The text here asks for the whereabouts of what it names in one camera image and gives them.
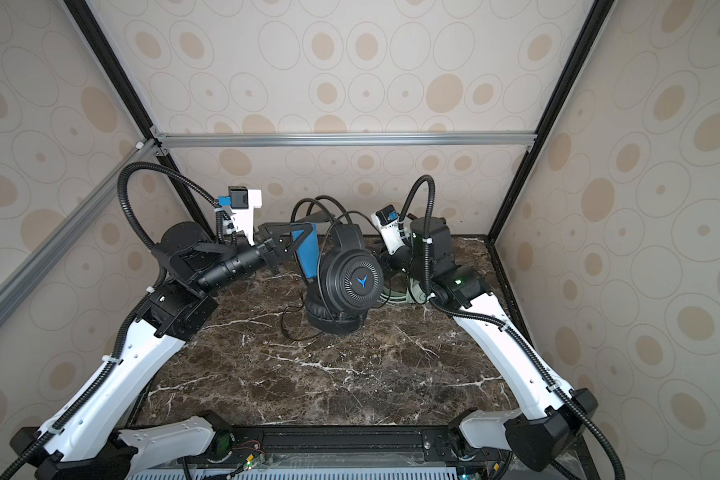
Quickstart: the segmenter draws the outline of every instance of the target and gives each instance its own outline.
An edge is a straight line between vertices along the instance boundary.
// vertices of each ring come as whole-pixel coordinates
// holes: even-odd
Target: cable tie
[[[64,428],[54,428],[53,425],[48,425],[48,432],[54,435],[60,435],[64,431]]]
[[[560,381],[559,381],[558,379],[553,379],[553,380],[554,380],[554,383],[553,383],[552,385],[547,385],[547,391],[548,391],[548,392],[552,392],[552,391],[554,391],[554,390],[556,390],[556,389],[559,389],[559,388],[561,388],[561,387],[563,386],[563,384],[560,383]]]

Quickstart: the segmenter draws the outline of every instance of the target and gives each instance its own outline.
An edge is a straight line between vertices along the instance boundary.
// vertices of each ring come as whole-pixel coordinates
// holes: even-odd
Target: wire
[[[284,309],[282,309],[282,312],[280,312],[280,315],[279,315],[279,316],[280,316],[280,332],[282,333],[282,335],[283,335],[287,340],[290,340],[290,341],[292,341],[292,342],[304,342],[304,341],[307,341],[307,340],[312,340],[312,339],[315,339],[315,338],[319,337],[319,336],[322,335],[323,333],[325,333],[325,332],[323,332],[323,331],[321,330],[320,332],[316,333],[315,335],[308,336],[308,337],[305,337],[305,338],[302,338],[302,339],[297,339],[297,338],[294,338],[293,336],[291,336],[291,333],[290,333],[290,332],[288,331],[288,329],[286,328],[286,313],[296,313],[296,312],[300,312],[301,309],[304,308],[304,295],[301,294],[300,297],[301,297],[301,300],[302,300],[302,304],[301,304],[301,305],[299,305],[298,307],[296,307],[296,306],[294,306],[294,305],[288,305],[288,306],[286,306]]]
[[[250,440],[248,440],[248,441],[245,441],[245,442],[243,442],[243,443],[238,443],[237,446],[238,446],[238,447],[242,447],[242,446],[244,446],[244,445],[248,445],[250,442],[258,443],[259,440],[256,440],[255,438],[252,438],[252,439],[250,439]]]
[[[315,197],[315,200],[327,200],[327,201],[333,203],[335,206],[337,206],[338,209],[339,209],[342,213],[344,213],[344,212],[347,211],[347,209],[344,208],[344,205],[342,205],[341,202],[339,202],[338,200],[336,200],[336,198],[331,197],[330,195],[318,195],[317,197]],[[312,207],[313,207],[313,206],[314,206],[314,204],[310,204],[310,205],[307,207],[307,215],[309,215],[309,214],[312,213]],[[347,223],[350,223],[350,224],[352,223],[352,218],[351,218],[350,216],[347,216]]]
[[[328,227],[328,230],[326,231],[326,239],[322,242],[322,246],[320,247],[320,253],[319,253],[318,256],[317,256],[317,288],[318,288],[318,290],[319,290],[319,292],[320,292],[320,299],[322,300],[322,304],[323,304],[323,306],[326,308],[326,310],[328,311],[328,315],[331,317],[331,321],[333,322],[333,325],[334,325],[337,329],[342,330],[342,331],[344,331],[344,332],[346,332],[346,333],[354,333],[354,332],[357,332],[358,330],[360,330],[360,329],[363,327],[363,325],[365,325],[365,322],[363,323],[363,325],[360,325],[360,327],[357,328],[357,329],[355,329],[355,330],[346,330],[344,327],[340,326],[340,325],[336,322],[336,318],[333,316],[333,312],[331,312],[331,309],[328,308],[328,304],[326,303],[326,297],[325,297],[325,295],[323,295],[323,291],[322,291],[322,283],[320,282],[320,262],[322,262],[323,254],[324,254],[325,251],[326,251],[326,244],[327,244],[327,242],[328,242],[328,235],[330,235],[331,230],[333,230],[333,228],[334,228],[336,225],[338,225],[338,222],[340,222],[341,219],[342,219],[344,216],[348,216],[349,214],[357,214],[357,215],[359,215],[359,216],[362,216],[363,218],[366,219],[366,221],[368,222],[368,224],[371,225],[371,226],[373,227],[373,229],[376,230],[376,232],[378,232],[378,235],[379,235],[379,236],[382,236],[382,232],[378,231],[378,228],[376,228],[376,226],[373,224],[373,222],[371,222],[371,219],[368,218],[368,216],[367,216],[366,214],[364,214],[363,212],[358,212],[357,210],[347,210],[347,211],[344,212],[343,214],[337,216],[336,219],[335,219],[335,220],[331,223],[331,225]]]
[[[202,480],[231,480],[232,477],[237,476],[237,474],[242,473],[243,470],[246,469],[246,464],[243,463],[234,472],[230,473],[222,473],[220,475],[213,475],[210,477],[204,477]]]
[[[186,480],[192,480],[192,474],[190,473],[190,466],[186,464],[186,457],[179,458],[182,470],[184,471],[184,477]]]
[[[326,212],[326,215],[328,218],[333,222],[336,217],[333,216],[330,210],[322,203],[320,200],[316,200],[314,198],[302,198],[298,202],[296,202],[296,205],[293,206],[293,210],[291,210],[291,223],[296,221],[296,214],[298,213],[298,208],[304,204],[311,204],[311,205],[317,205],[320,210]]]
[[[423,302],[419,302],[418,300],[416,300],[416,297],[413,295],[413,292],[411,291],[411,264],[413,264],[413,257],[411,257],[411,259],[408,261],[408,272],[406,273],[407,276],[405,279],[405,286],[408,289],[408,294],[413,299],[413,303],[415,303],[416,305],[423,305],[427,301],[425,300]]]
[[[390,292],[392,292],[392,277],[391,277],[391,276],[390,276],[389,278],[387,278],[387,282],[389,282],[389,288],[388,288],[388,289],[389,289]],[[380,309],[380,308],[382,308],[384,305],[386,305],[387,302],[389,302],[389,295],[387,295],[387,299],[384,300],[384,302],[382,302],[382,303],[379,304],[378,306],[372,306],[371,308],[374,309],[374,310]]]
[[[558,398],[565,404],[569,410],[573,412],[573,414],[584,424],[587,429],[592,433],[592,435],[595,437],[595,439],[598,441],[600,446],[603,447],[603,450],[605,451],[606,456],[608,456],[608,459],[611,462],[611,466],[614,469],[614,478],[615,480],[624,480],[624,466],[621,464],[621,460],[619,459],[618,454],[616,453],[616,450],[614,447],[610,444],[608,439],[605,437],[603,432],[597,427],[597,425],[592,422],[592,420],[586,416],[586,413],[584,410],[579,407],[579,405],[570,398],[563,389],[556,387],[557,382],[552,377],[552,375],[549,373],[547,368],[544,366],[541,360],[539,360],[538,354],[536,351],[528,345],[528,342],[526,342],[525,338],[513,327],[513,326],[507,326],[505,324],[505,321],[499,320],[494,316],[490,315],[483,315],[481,313],[472,313],[472,312],[466,312],[463,310],[452,310],[446,306],[442,306],[440,302],[436,301],[435,298],[430,299],[430,304],[441,312],[445,313],[449,316],[458,316],[460,318],[466,318],[471,320],[478,320],[482,322],[488,322],[493,325],[498,326],[499,328],[504,328],[504,331],[509,335],[509,337],[515,341],[515,343],[518,344],[519,348],[523,351],[523,353],[528,357],[528,359],[531,361],[531,363],[534,364],[534,367],[536,370],[538,370],[539,374],[541,374],[541,378],[544,379],[544,381],[547,383],[547,385],[550,386],[552,391],[555,395],[557,395]],[[561,468],[565,470],[564,466],[559,466],[556,468],[560,470]],[[575,475],[568,472],[567,474],[563,473],[563,475],[566,475],[568,478],[576,478]]]
[[[424,182],[427,182],[427,186],[429,188],[429,192],[432,194],[432,202],[430,201],[429,195],[427,198],[427,214],[429,217],[432,217],[432,206],[434,206],[434,180],[432,179],[432,176],[430,175],[422,175],[421,177],[417,178],[416,181],[413,184],[413,187],[411,187],[411,190],[408,192],[408,196],[405,198],[405,203],[403,204],[403,210],[400,212],[400,215],[398,216],[398,233],[400,234],[400,238],[402,238],[403,243],[411,246],[411,240],[405,236],[405,217],[408,215],[408,208],[411,207],[411,202],[413,201],[413,197],[416,195],[416,192],[418,191],[418,188],[422,186]],[[424,222],[427,225],[427,228],[425,231],[429,232],[429,220],[427,220],[427,215],[424,216]]]
[[[204,188],[171,168],[163,167],[163,165],[159,164],[151,164],[149,162],[133,162],[132,164],[126,165],[125,167],[123,167],[120,175],[117,177],[117,199],[120,202],[120,207],[123,209],[123,215],[125,216],[126,220],[128,220],[128,224],[131,228],[134,229],[136,235],[149,250],[152,250],[152,247],[155,245],[155,243],[152,241],[150,236],[144,231],[144,228],[139,223],[134,213],[133,207],[130,206],[130,200],[128,199],[128,179],[138,170],[154,170],[155,172],[160,172],[164,175],[167,175],[169,178],[179,181],[197,192],[214,208],[219,207],[219,200],[217,198],[214,198]],[[217,212],[216,215],[223,216],[224,220],[230,219],[230,216],[225,210]]]
[[[514,453],[509,452],[504,461],[499,465],[499,469],[495,470],[494,473],[488,477],[488,480],[499,480],[500,478],[502,478],[504,474],[506,474],[509,470],[509,465],[512,463],[512,458],[514,458]]]
[[[221,245],[226,243],[224,241],[224,216],[220,210],[216,212],[216,242]]]
[[[263,450],[259,450],[258,448],[251,448],[251,447],[234,447],[232,450],[253,450],[254,452],[261,453],[262,455],[265,455]]]

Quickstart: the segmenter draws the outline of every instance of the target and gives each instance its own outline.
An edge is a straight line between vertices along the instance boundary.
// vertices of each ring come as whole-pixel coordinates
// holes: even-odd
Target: black frame rail
[[[549,103],[547,103],[547,107],[541,115],[539,126],[536,129],[536,141],[534,142],[533,147],[525,154],[525,156],[523,156],[518,172],[512,179],[507,195],[501,202],[501,207],[499,208],[496,219],[490,227],[488,237],[485,239],[485,245],[488,248],[490,260],[494,264],[496,277],[499,285],[501,285],[504,298],[509,305],[508,314],[520,333],[523,334],[525,339],[530,342],[531,345],[533,345],[533,342],[528,334],[528,327],[526,326],[523,316],[520,313],[518,300],[512,292],[509,279],[507,278],[507,274],[504,272],[504,265],[502,265],[501,259],[496,250],[496,240],[498,240],[502,229],[506,225],[507,220],[512,213],[512,209],[517,203],[518,197],[525,186],[525,182],[528,180],[528,176],[534,168],[539,154],[544,149],[547,139],[552,133],[552,129],[557,122],[557,118],[563,110],[563,106],[565,106],[565,102],[576,83],[576,79],[578,78],[582,67],[586,63],[586,59],[589,56],[589,53],[592,50],[592,47],[594,46],[613,5],[614,0],[595,0],[595,3],[592,5],[590,13],[586,16],[584,25],[581,27],[581,32],[576,39],[574,48],[571,50],[570,56],[563,67],[563,73],[560,75],[560,79],[555,85]]]
[[[123,66],[117,60],[114,50],[106,40],[104,31],[101,30],[101,26],[99,26],[96,17],[86,1],[64,0],[64,3],[67,5],[67,9],[69,9],[72,18],[74,18],[77,23],[80,32],[85,36],[90,49],[99,60],[99,64],[106,73],[106,76],[109,77],[117,94],[128,109],[130,116],[136,122],[136,126],[139,128],[141,134],[144,138],[154,138],[156,136],[156,132],[153,130],[154,122],[146,112],[144,104],[141,103],[139,95],[136,93],[136,90],[134,90],[134,86],[123,70]],[[157,146],[160,147],[160,142],[156,138],[155,142],[157,142]],[[160,148],[158,151],[157,161],[159,161],[163,167],[168,167],[178,172],[179,168],[170,156],[168,149]],[[190,213],[190,216],[192,216],[192,219],[200,224],[202,229],[211,238],[216,238],[216,233],[211,226],[208,225],[208,221],[205,215],[202,214],[200,206],[195,201],[195,197],[192,196],[189,187],[174,179],[171,179],[170,182],[184,203],[187,211]]]

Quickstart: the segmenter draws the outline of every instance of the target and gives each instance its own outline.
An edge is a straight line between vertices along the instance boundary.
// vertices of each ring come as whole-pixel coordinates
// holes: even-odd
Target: ventilation grille
[[[371,271],[371,274],[373,274],[373,288],[371,288],[365,295],[359,295],[358,293],[355,293],[355,291],[352,289],[352,274],[354,274],[355,270],[360,268],[361,266],[364,266]],[[344,292],[350,299],[354,300],[357,303],[364,302],[370,297],[375,298],[376,296],[378,296],[378,294],[381,292],[381,286],[378,282],[378,271],[376,270],[374,264],[367,260],[360,260],[358,262],[355,262],[354,264],[351,264],[350,267],[347,268],[344,272]]]
[[[226,474],[231,470],[206,468],[192,470],[193,480]],[[272,468],[240,473],[235,480],[456,480],[452,467],[401,468]],[[145,470],[129,480],[185,480],[181,469],[155,468]]]

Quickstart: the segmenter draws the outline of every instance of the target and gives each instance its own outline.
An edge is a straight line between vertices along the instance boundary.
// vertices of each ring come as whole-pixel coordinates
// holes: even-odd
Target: robotic arm
[[[296,258],[307,283],[308,321],[321,330],[346,334],[362,328],[368,310],[382,294],[384,274],[405,272],[423,285],[435,308],[452,316],[478,342],[508,382],[520,408],[474,410],[458,417],[451,429],[452,449],[458,457],[469,457],[482,447],[502,448],[540,471],[551,462],[555,465],[554,459],[583,427],[596,429],[590,420],[597,406],[591,393],[575,391],[560,378],[514,328],[480,275],[455,263],[450,230],[444,219],[432,217],[431,177],[417,181],[402,214],[392,206],[376,212],[372,222],[384,246],[372,254],[365,248],[359,227],[341,223],[350,214],[364,216],[359,212],[334,217],[319,201],[306,199],[299,204],[307,201],[321,210],[298,222],[263,224],[254,232],[252,212],[261,205],[259,190],[231,187],[228,197],[216,201],[191,180],[146,163],[126,167],[118,185],[126,218],[137,233],[144,231],[132,212],[129,215],[126,184],[139,168],[184,181],[211,201],[216,208],[217,238],[209,238],[193,222],[172,226],[158,244],[148,236],[143,238],[160,264],[161,279],[147,289],[126,319],[113,355],[103,358],[103,365],[75,397],[42,426],[22,428],[12,438],[11,446],[20,456],[1,480],[24,462],[38,467],[36,477],[41,480],[120,479],[208,450],[218,432],[198,416],[140,431],[116,430],[116,423],[160,367],[218,307],[212,293],[265,266],[277,272],[291,257]],[[409,234],[402,220],[425,181],[430,187],[427,214],[412,221]],[[328,233],[333,240],[327,253],[317,250],[316,235],[316,224],[325,221],[331,221]],[[236,241],[235,231],[244,232],[244,239]],[[231,235],[230,244],[225,234]],[[163,282],[165,272],[170,276]]]

